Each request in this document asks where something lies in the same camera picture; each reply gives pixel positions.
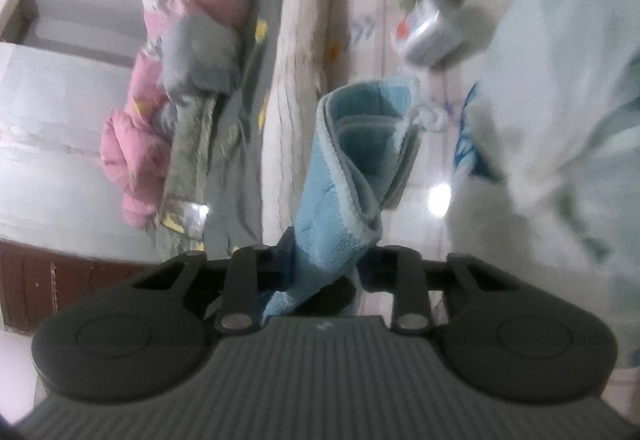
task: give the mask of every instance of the towel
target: towel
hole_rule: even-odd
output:
[[[320,100],[294,223],[295,282],[273,295],[264,317],[287,314],[349,275],[380,239],[380,211],[404,185],[420,128],[444,126],[444,112],[419,106],[417,97],[416,79],[393,76],[344,86]]]

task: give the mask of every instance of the white cloth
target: white cloth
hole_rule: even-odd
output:
[[[306,178],[318,100],[327,92],[329,0],[283,0],[262,136],[262,240],[292,225]]]

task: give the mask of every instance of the brown wooden door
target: brown wooden door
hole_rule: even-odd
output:
[[[4,326],[32,333],[47,317],[78,298],[112,286],[147,264],[66,256],[0,241],[0,308]]]

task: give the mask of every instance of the bed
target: bed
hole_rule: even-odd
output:
[[[210,258],[274,243],[290,226],[306,175],[324,73],[329,0],[255,0],[243,35],[241,86],[189,105],[174,135],[164,200],[208,207],[201,236],[162,224],[162,259],[204,249]]]

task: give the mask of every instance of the gray fabric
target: gray fabric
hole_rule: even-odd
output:
[[[264,43],[255,44],[255,26],[258,15],[262,13],[262,10],[267,10],[267,6],[271,3],[273,6],[271,7],[270,19],[273,17],[274,21],[271,26],[268,26]],[[245,73],[242,75],[241,88],[228,99],[216,94],[207,97],[190,97],[185,99],[185,105],[178,107],[178,123],[175,128],[171,165],[164,182],[164,197],[183,198],[209,205],[210,214],[214,214],[207,221],[205,230],[206,250],[210,258],[228,256],[230,249],[233,248],[230,246],[231,236],[244,236],[242,240],[234,239],[235,243],[244,243],[243,240],[251,243],[260,241],[259,169],[262,139],[259,131],[255,129],[257,126],[256,117],[247,119],[247,113],[255,115],[256,110],[252,110],[251,107],[262,105],[262,101],[259,99],[264,100],[264,96],[271,86],[275,46],[280,27],[281,3],[282,0],[257,0],[252,22],[247,24],[241,35],[244,42],[243,47],[247,49],[242,59]],[[270,56],[270,58],[263,62],[263,56]],[[233,125],[234,116],[236,122],[239,122],[241,115],[246,121],[245,126],[249,127],[245,132],[245,136],[248,138],[243,139],[243,142],[249,145],[235,146],[231,153],[232,159],[227,163],[226,160],[221,159],[221,156],[224,158],[224,154],[221,153],[220,144],[230,136],[233,137],[235,133],[230,127]],[[252,168],[239,166],[244,163],[243,157],[247,157],[246,149],[251,150],[248,155],[248,163],[254,165]],[[225,169],[228,166],[232,171],[226,174]],[[234,185],[230,185],[230,182],[233,178],[238,178],[238,175],[245,169],[248,171],[248,178],[242,180],[235,190]],[[242,211],[242,207],[238,208],[236,204],[230,204],[228,200],[223,200],[223,197],[233,197],[233,199],[241,197],[242,200],[247,200],[245,206],[252,208],[251,214]],[[234,213],[239,213],[241,216],[234,216]],[[244,228],[239,224],[241,218],[248,222],[246,228],[249,229],[249,232],[244,234],[239,232]],[[224,226],[228,223],[230,227],[225,230]],[[161,224],[156,226],[155,239],[156,251],[163,261],[186,250],[202,246],[201,243],[190,240],[178,232],[173,232]]]
[[[255,22],[244,34],[248,51],[241,86],[224,99],[211,141],[205,191],[209,216],[204,232],[210,258],[226,258],[236,247],[262,241],[260,122],[264,114],[261,117],[260,112],[271,87],[281,11],[282,0],[258,0],[254,17],[260,26],[266,24],[266,37],[256,37]]]
[[[209,92],[231,94],[239,75],[240,38],[236,30],[206,14],[173,23],[162,36],[160,82],[174,102]]]
[[[164,198],[169,196],[197,203],[204,202],[204,186],[209,166],[209,139],[213,128],[213,112],[218,96],[191,97],[180,107],[171,148],[171,163],[164,181]],[[156,227],[156,251],[161,261],[186,250],[194,250],[199,243],[173,232],[163,225]]]
[[[175,102],[169,101],[154,113],[151,119],[154,131],[167,140],[174,139],[175,125],[178,122],[178,111]]]

